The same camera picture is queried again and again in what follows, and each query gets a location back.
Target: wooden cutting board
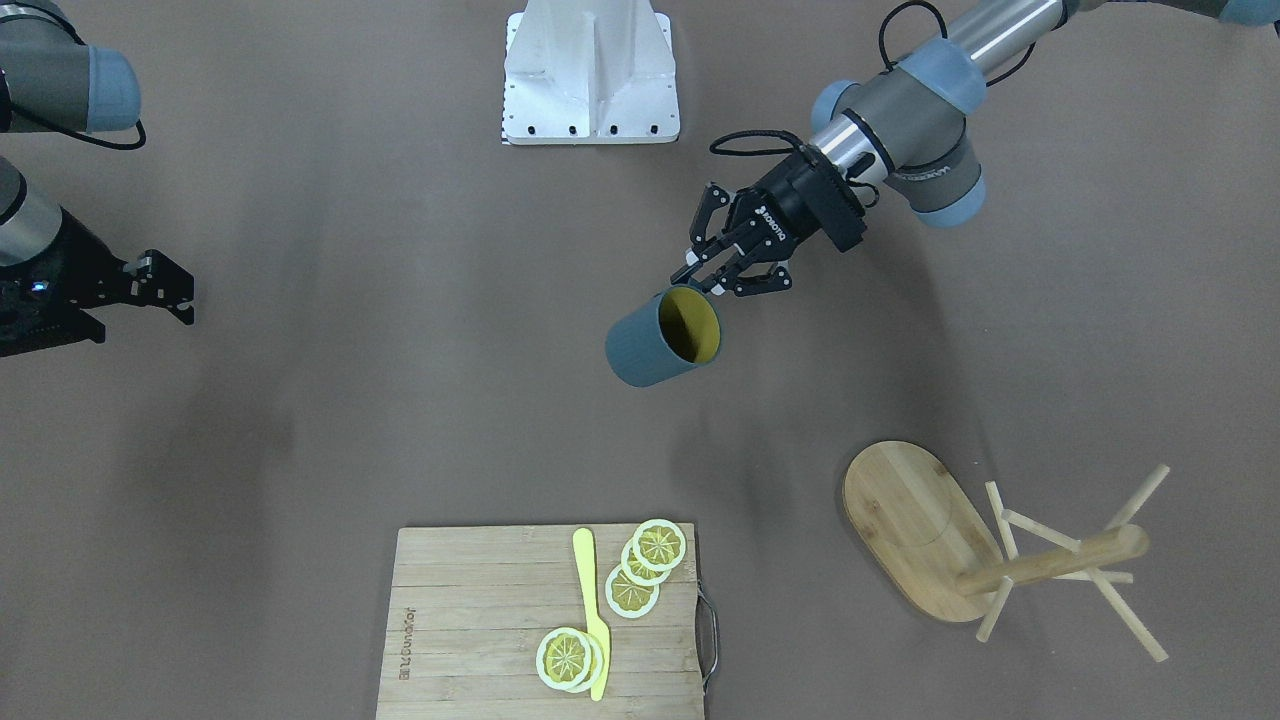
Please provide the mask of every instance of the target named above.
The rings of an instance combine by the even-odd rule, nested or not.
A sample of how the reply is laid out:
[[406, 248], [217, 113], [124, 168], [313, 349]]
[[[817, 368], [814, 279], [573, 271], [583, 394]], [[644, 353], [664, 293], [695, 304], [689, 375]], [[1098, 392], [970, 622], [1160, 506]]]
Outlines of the wooden cutting board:
[[[636, 524], [404, 528], [396, 550], [378, 720], [703, 720], [694, 525], [657, 606], [627, 620], [604, 580]], [[604, 700], [543, 684], [538, 643], [586, 629], [573, 564], [577, 528], [595, 533], [600, 616], [613, 637]]]

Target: gray table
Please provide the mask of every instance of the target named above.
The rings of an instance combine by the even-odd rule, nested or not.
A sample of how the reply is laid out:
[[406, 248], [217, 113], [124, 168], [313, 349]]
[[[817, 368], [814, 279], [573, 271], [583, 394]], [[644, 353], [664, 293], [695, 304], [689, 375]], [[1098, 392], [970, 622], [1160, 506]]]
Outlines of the gray table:
[[[371, 717], [398, 528], [648, 516], [698, 523], [710, 717], [1270, 715], [1275, 33], [1079, 18], [974, 118], [974, 222], [887, 196], [794, 292], [721, 302], [713, 369], [634, 391], [605, 331], [701, 186], [767, 168], [707, 143], [803, 129], [877, 69], [893, 3], [742, 5], [658, 4], [678, 143], [513, 149], [522, 3], [67, 0], [136, 65], [152, 143], [0, 151], [118, 252], [192, 269], [200, 316], [110, 309], [105, 346], [4, 361], [0, 716]], [[908, 17], [900, 50], [929, 32]], [[1082, 534], [1171, 465], [1121, 592], [1172, 659], [1083, 584], [1015, 591], [989, 646], [914, 612], [837, 506], [884, 438]]]

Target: lime slice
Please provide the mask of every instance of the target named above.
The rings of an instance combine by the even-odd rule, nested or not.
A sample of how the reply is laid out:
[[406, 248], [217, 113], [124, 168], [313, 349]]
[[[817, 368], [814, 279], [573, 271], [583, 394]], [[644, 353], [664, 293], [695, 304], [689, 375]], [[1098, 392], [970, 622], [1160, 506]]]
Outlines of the lime slice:
[[582, 634], [586, 635], [586, 642], [591, 646], [591, 671], [586, 674], [585, 680], [564, 691], [567, 693], [577, 694], [591, 689], [595, 680], [600, 679], [600, 671], [604, 670], [604, 648], [600, 647], [600, 641], [595, 639], [595, 635], [590, 633]]
[[636, 562], [655, 573], [666, 573], [685, 559], [685, 533], [671, 520], [641, 523], [631, 536]]
[[608, 592], [604, 600], [622, 618], [635, 620], [644, 618], [658, 602], [658, 585], [645, 587], [635, 584], [631, 578], [622, 574], [622, 565], [609, 573], [609, 579], [604, 580]]
[[622, 574], [630, 578], [632, 583], [646, 588], [667, 582], [667, 578], [671, 577], [671, 570], [658, 573], [645, 568], [640, 564], [640, 559], [635, 556], [635, 552], [632, 552], [634, 547], [635, 544], [631, 541], [627, 541], [627, 544], [622, 546]]
[[567, 691], [591, 670], [591, 644], [573, 628], [557, 628], [538, 646], [538, 676], [548, 688]]

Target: robotic arm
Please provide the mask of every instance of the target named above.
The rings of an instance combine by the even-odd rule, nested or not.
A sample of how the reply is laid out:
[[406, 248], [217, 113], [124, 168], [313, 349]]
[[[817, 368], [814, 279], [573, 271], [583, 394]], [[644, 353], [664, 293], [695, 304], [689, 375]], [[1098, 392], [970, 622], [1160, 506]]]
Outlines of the robotic arm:
[[[1222, 22], [1276, 23], [1280, 33], [1280, 0], [1156, 1]], [[787, 158], [737, 193], [714, 183], [707, 187], [690, 228], [685, 266], [672, 275], [672, 284], [740, 297], [790, 290], [787, 260], [795, 249], [818, 229], [826, 231], [841, 252], [858, 245], [867, 229], [867, 208], [879, 197], [881, 184], [905, 196], [928, 225], [966, 222], [982, 208], [987, 192], [965, 132], [966, 120], [986, 100], [987, 87], [1002, 79], [987, 82], [986, 76], [1020, 54], [1029, 55], [1038, 38], [1066, 24], [1076, 12], [1105, 3], [982, 0], [950, 27], [927, 3], [913, 0], [899, 6], [881, 27], [882, 37], [892, 17], [910, 5], [934, 13], [940, 36], [897, 63], [884, 56], [886, 70], [864, 85], [841, 81], [827, 87], [814, 105], [812, 140], [748, 131], [712, 145], [713, 152], [723, 155], [777, 152]], [[739, 152], [722, 147], [751, 136], [782, 138], [791, 150]], [[712, 233], [712, 218], [721, 208], [727, 209], [724, 225]], [[728, 250], [733, 251], [728, 261], [695, 279]], [[763, 272], [746, 275], [756, 265]]]
[[[0, 0], [0, 132], [52, 131], [133, 150], [146, 143], [133, 68], [115, 50], [86, 45], [49, 0]], [[136, 127], [138, 141], [83, 132]], [[0, 158], [0, 357], [104, 342], [106, 328], [84, 310], [113, 304], [159, 306], [195, 322], [191, 273], [157, 250], [134, 263], [114, 256], [70, 213]]]

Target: cup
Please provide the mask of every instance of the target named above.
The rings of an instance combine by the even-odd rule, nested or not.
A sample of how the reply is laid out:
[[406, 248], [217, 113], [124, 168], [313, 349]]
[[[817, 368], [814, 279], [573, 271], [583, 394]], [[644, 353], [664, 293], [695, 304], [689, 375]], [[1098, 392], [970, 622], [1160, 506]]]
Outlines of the cup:
[[673, 286], [618, 320], [604, 341], [613, 373], [632, 387], [709, 365], [719, 355], [721, 324], [700, 290]]

